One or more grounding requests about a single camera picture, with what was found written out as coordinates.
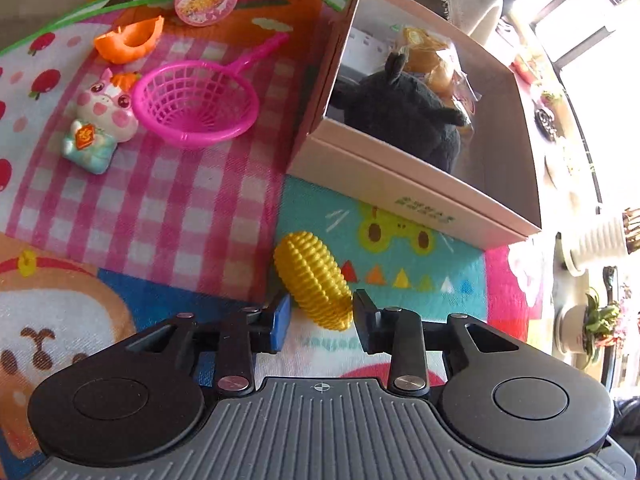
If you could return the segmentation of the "white pot with plant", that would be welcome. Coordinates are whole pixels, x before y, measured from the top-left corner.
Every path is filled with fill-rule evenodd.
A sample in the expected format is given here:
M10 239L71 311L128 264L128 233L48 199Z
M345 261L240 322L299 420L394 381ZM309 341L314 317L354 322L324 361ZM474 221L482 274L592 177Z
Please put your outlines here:
M564 307L554 321L554 342L563 354L577 354L584 361L584 370L597 362L600 354L617 348L624 339L620 331L623 309L615 301L602 306L593 288L585 292L585 302Z

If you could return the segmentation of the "packaged bread snack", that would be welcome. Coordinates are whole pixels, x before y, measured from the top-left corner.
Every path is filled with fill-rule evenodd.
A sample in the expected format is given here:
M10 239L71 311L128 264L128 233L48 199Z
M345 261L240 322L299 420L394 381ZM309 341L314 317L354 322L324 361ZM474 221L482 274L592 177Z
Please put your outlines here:
M454 43L424 28L404 25L396 49L407 55L404 71L426 84L444 104L460 110L470 126L482 96L462 70Z

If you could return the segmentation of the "black plush toy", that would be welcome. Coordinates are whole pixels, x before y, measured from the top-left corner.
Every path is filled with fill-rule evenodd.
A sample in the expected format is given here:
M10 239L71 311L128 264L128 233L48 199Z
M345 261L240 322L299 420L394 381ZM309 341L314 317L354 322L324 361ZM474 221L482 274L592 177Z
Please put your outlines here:
M426 84L404 71L408 55L390 52L384 68L358 82L337 79L330 105L344 123L450 174L468 121Z

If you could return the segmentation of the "pink cardboard box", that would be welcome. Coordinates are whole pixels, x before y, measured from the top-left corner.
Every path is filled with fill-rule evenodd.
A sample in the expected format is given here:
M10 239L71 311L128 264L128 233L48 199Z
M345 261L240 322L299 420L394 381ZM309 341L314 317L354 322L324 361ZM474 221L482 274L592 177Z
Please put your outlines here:
M463 69L482 95L475 136L454 172L346 126L329 114L329 97L346 58L348 33L376 39L395 24L423 25L454 42ZM326 44L288 174L362 200L402 218L491 249L541 230L536 162L518 83L475 40L413 0L350 0Z

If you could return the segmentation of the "white ribbed pot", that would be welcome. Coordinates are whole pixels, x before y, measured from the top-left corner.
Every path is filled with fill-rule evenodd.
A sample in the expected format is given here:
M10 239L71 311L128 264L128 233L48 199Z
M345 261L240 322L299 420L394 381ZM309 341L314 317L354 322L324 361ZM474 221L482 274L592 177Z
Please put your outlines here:
M593 263L612 266L628 255L623 214L608 212L582 218L560 231L564 264L581 276Z

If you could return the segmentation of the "pink plastic strainer toy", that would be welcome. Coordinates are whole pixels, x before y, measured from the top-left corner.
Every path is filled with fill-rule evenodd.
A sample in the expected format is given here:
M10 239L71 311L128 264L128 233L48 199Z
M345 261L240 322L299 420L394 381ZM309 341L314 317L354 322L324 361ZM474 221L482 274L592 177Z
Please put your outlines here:
M142 76L132 89L140 125L178 148L207 148L246 133L257 120L256 90L243 73L288 42L278 32L230 64L180 61Z

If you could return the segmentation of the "colourful play mat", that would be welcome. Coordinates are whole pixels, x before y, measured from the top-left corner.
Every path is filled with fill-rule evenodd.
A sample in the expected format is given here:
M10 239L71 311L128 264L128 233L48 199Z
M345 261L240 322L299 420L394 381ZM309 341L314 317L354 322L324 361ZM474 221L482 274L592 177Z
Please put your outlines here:
M44 378L174 313L200 318L267 297L273 243L308 231L350 284L379 304L442 320L463 311L523 340L542 313L533 247L481 252L432 230L393 234L374 252L370 208L289 177L306 91L346 0L240 0L222 22L191 28L172 0L96 0L1 53L1 474L42 460L26 417ZM117 26L162 16L146 74L175 61L235 60L277 30L291 37L248 70L256 124L201 150L139 129L103 174L60 152L76 106L122 68L93 45Z

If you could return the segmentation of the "yellow toy corn cob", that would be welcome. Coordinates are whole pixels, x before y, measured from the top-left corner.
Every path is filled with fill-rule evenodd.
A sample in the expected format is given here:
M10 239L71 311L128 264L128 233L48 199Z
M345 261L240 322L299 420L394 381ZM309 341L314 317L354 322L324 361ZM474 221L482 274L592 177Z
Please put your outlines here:
M273 261L282 284L314 324L337 332L352 326L352 291L319 237L307 231L286 234Z

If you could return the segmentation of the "orange plastic pumpkin half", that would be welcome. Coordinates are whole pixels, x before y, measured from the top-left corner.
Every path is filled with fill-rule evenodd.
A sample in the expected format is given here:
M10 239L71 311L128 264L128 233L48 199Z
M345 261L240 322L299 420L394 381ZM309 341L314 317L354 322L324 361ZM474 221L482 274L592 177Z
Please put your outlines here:
M149 18L97 36L93 45L101 58L112 64L124 65L150 54L160 41L164 18Z

